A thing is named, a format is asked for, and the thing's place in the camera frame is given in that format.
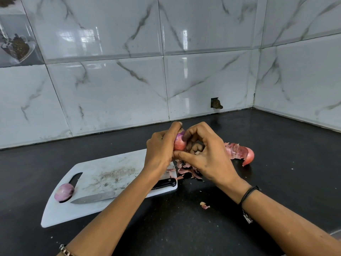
white cutting board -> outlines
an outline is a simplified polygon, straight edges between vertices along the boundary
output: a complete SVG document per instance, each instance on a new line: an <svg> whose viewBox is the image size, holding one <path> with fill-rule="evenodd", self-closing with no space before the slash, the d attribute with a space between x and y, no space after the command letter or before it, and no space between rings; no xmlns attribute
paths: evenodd
<svg viewBox="0 0 341 256"><path fill-rule="evenodd" d="M105 209L114 199L88 204L72 204L70 202L77 198L126 188L142 171L146 151L143 149L76 164L53 190L46 204L41 226L44 228L53 226ZM173 162L170 163L168 169L173 169L173 171L165 172L160 178L161 180L177 177ZM54 199L57 188L64 183L69 183L74 175L81 172L82 175L75 186L72 198L64 203L57 202ZM175 190L177 187L178 184L175 187L151 190L146 198Z"/></svg>

kitchen counter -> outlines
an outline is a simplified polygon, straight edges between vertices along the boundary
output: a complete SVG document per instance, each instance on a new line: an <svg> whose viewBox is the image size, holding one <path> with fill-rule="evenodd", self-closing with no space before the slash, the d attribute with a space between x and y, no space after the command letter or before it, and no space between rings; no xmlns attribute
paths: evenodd
<svg viewBox="0 0 341 256"><path fill-rule="evenodd" d="M225 142L250 147L239 175L327 232L341 228L341 134L256 109L182 120L206 121ZM46 202L75 164L146 148L169 122L0 151L3 255L56 255L97 214L40 226ZM210 181L185 179L172 193L145 199L113 255L282 255L257 223ZM200 202L211 208L204 210Z"/></svg>

kitchen knife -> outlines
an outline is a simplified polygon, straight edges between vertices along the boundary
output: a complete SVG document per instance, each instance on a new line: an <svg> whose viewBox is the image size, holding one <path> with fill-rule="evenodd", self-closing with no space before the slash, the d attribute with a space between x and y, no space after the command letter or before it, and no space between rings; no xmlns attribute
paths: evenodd
<svg viewBox="0 0 341 256"><path fill-rule="evenodd" d="M164 179L164 180L159 180L154 185L152 190L153 189L161 189L161 188L169 187L169 186L174 187L175 185L176 185L176 179L168 178L168 179ZM105 199L112 199L112 198L116 198L118 195L120 195L123 190L124 189L113 190L113 191L99 193L99 194L95 194L95 195L89 195L89 196L85 196L82 198L72 200L71 203L73 203L73 204L87 204L87 203L92 203L92 202L101 201L101 200L105 200Z"/></svg>

wall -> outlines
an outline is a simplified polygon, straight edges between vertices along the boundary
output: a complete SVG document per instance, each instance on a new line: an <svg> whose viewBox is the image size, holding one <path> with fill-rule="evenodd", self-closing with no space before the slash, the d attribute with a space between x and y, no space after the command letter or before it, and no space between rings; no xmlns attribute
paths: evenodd
<svg viewBox="0 0 341 256"><path fill-rule="evenodd" d="M256 108L341 131L341 0L268 0Z"/></svg>
<svg viewBox="0 0 341 256"><path fill-rule="evenodd" d="M0 49L0 148L253 105L267 0L21 1L0 8L28 47Z"/></svg>

knife handle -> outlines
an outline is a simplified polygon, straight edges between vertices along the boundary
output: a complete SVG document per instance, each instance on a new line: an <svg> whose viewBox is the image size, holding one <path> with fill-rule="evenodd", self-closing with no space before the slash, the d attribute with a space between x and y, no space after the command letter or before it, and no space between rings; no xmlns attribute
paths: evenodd
<svg viewBox="0 0 341 256"><path fill-rule="evenodd" d="M165 188L165 187L175 187L176 186L176 179L175 178L168 178L168 179L164 179L164 180L159 180L155 186L152 188L153 189L161 189L161 188Z"/></svg>

